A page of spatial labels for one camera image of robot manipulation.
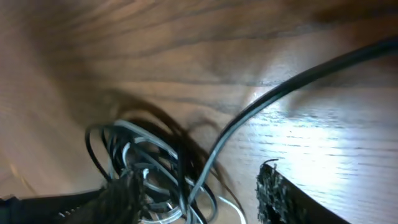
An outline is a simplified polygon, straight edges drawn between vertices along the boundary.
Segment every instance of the tangled wires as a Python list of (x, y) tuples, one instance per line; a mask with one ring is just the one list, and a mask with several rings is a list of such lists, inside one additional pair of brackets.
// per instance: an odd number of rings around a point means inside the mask
[[(111, 157), (109, 174), (99, 164), (90, 143), (90, 133), (98, 129), (102, 142)], [(179, 218), (187, 223), (209, 223), (215, 220), (217, 200), (209, 186), (200, 187), (211, 202), (212, 213), (205, 218), (195, 198), (189, 199), (190, 190), (200, 175), (203, 166), (201, 155), (190, 138), (179, 127), (170, 133), (150, 121), (135, 119), (133, 122), (118, 120), (112, 125), (92, 126), (86, 132), (86, 146), (93, 162), (108, 182), (115, 172), (123, 178), (129, 172), (143, 175), (143, 189), (134, 189), (135, 194), (144, 194), (140, 220), (143, 223), (172, 223)], [(218, 196), (235, 208), (245, 223), (241, 209)]]
[[(108, 182), (112, 181), (114, 171), (120, 177), (131, 171), (142, 172), (144, 190), (137, 191), (137, 194), (145, 194), (140, 216), (142, 222), (171, 223), (179, 218), (186, 219), (188, 224), (212, 222), (217, 214), (217, 202), (205, 181), (218, 154), (235, 130), (286, 94), (356, 63), (393, 53), (397, 48), (397, 37), (382, 40), (313, 67), (283, 82), (250, 104), (227, 124), (206, 158), (205, 165), (202, 165), (203, 155), (193, 147), (195, 144), (189, 140), (188, 134), (176, 128), (176, 124), (170, 123), (164, 123), (170, 129), (168, 131), (142, 119), (131, 122), (120, 120), (112, 125), (93, 126), (86, 132), (86, 146), (96, 167)], [(111, 157), (112, 169), (109, 175), (100, 166), (91, 148), (92, 129), (99, 129), (103, 144)], [(198, 209), (196, 197), (199, 191), (206, 193), (211, 200), (213, 213), (208, 218)], [(243, 214), (239, 209), (237, 211), (242, 222), (245, 222)]]

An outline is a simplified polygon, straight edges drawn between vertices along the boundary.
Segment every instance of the wooden surface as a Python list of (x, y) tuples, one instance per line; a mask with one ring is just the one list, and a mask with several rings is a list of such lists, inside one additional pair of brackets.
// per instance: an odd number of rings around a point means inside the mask
[[(136, 98), (209, 148), (228, 120), (282, 81), (397, 35), (397, 12), (390, 0), (1, 0), (2, 153), (35, 194), (95, 188), (102, 178), (84, 129)], [(233, 136), (218, 161), (249, 223), (257, 223), (259, 166), (273, 158), (349, 222), (397, 223), (396, 62), (313, 83)]]

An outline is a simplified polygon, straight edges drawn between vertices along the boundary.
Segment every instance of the gray wire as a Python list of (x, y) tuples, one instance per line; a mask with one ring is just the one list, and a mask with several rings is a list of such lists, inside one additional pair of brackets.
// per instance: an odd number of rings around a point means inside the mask
[[(143, 129), (143, 128), (141, 128), (141, 127), (135, 125), (135, 124), (132, 124), (132, 123), (130, 123), (130, 122), (128, 122), (128, 121), (123, 121), (123, 120), (117, 120), (117, 121), (115, 121), (114, 125), (115, 125), (115, 126), (122, 126), (122, 127), (125, 127), (125, 128), (127, 128), (127, 129), (130, 129), (131, 131), (133, 131), (133, 132), (135, 132), (135, 133), (141, 135), (141, 136), (136, 137), (136, 138), (134, 139), (134, 143), (150, 142), (150, 143), (152, 143), (152, 144), (158, 146), (160, 149), (166, 150), (172, 157), (178, 159), (177, 153), (176, 153), (166, 142), (164, 142), (163, 140), (159, 139), (157, 136), (153, 135), (152, 133), (146, 131), (145, 129)], [(123, 157), (124, 165), (125, 165), (126, 167), (127, 167), (127, 159), (126, 159), (126, 157), (127, 157), (127, 152), (128, 152), (128, 150), (130, 150), (130, 148), (131, 148), (131, 143), (127, 143), (127, 144), (123, 147), (122, 157)], [(178, 184), (177, 179), (176, 179), (167, 169), (163, 168), (155, 159), (151, 158), (151, 156), (149, 156), (149, 155), (147, 155), (147, 154), (145, 154), (145, 153), (140, 153), (140, 151), (138, 151), (138, 153), (139, 153), (141, 156), (145, 157), (149, 162), (151, 162), (151, 163), (153, 163), (153, 164), (158, 164), (157, 167), (158, 167), (158, 168), (159, 168), (159, 169), (160, 169), (172, 182), (174, 182), (175, 184)], [(210, 160), (211, 160), (211, 159), (209, 159), (209, 161), (206, 163), (204, 170), (206, 169), (206, 166), (208, 166)], [(193, 189), (195, 189), (195, 187), (198, 185), (197, 183), (196, 183), (196, 185), (195, 185), (194, 181), (191, 180), (191, 179), (189, 179), (188, 177), (185, 178), (185, 181), (186, 181), (189, 185), (193, 186)], [(150, 189), (155, 190), (155, 191), (160, 192), (160, 193), (169, 192), (167, 189), (163, 189), (163, 188), (161, 188), (161, 187), (154, 186), (154, 185), (148, 183), (148, 181), (144, 181), (144, 185), (147, 186), (147, 187), (149, 187)], [(202, 184), (198, 186), (198, 190), (201, 190), (202, 192), (205, 192), (205, 193), (210, 197), (209, 193), (208, 193), (207, 191), (205, 191), (205, 189), (202, 187)], [(190, 194), (190, 196), (189, 196), (189, 198), (188, 198), (188, 202), (189, 202), (189, 203), (192, 203), (192, 202), (193, 202), (193, 199), (195, 199), (195, 197), (197, 196), (197, 193), (198, 193), (198, 192), (196, 192), (196, 194), (192, 197), (192, 192), (191, 192), (191, 194)], [(229, 206), (233, 207), (233, 208), (237, 211), (237, 213), (238, 213), (238, 215), (239, 215), (239, 217), (240, 217), (240, 219), (241, 219), (241, 223), (242, 223), (242, 224), (246, 224), (246, 218), (244, 217), (243, 212), (240, 211), (240, 209), (239, 209), (234, 203), (230, 202), (229, 200), (226, 200), (226, 199), (223, 198), (222, 196), (218, 196), (218, 198), (219, 198), (221, 201), (223, 201), (224, 203), (227, 203)], [(208, 223), (213, 222), (213, 221), (215, 220), (215, 218), (217, 217), (216, 205), (214, 204), (214, 202), (211, 203), (211, 207), (212, 207), (212, 209), (211, 209), (210, 218), (207, 218), (207, 219), (206, 219)], [(156, 213), (156, 215), (161, 215), (162, 217), (163, 217), (163, 216), (166, 216), (166, 217), (163, 218), (163, 219), (161, 219), (161, 220), (146, 220), (146, 219), (142, 219), (141, 221), (144, 222), (145, 224), (172, 223), (172, 222), (178, 220), (178, 219), (182, 216), (182, 211), (181, 211), (181, 209), (177, 206), (177, 207), (173, 208), (171, 211), (169, 211), (169, 212), (167, 212), (167, 213)], [(196, 223), (196, 222), (197, 222), (197, 216), (198, 216), (198, 215), (196, 214), (196, 212), (194, 211), (194, 209), (193, 209), (192, 207), (190, 207), (190, 212), (187, 213), (187, 222), (186, 222), (186, 224)]]

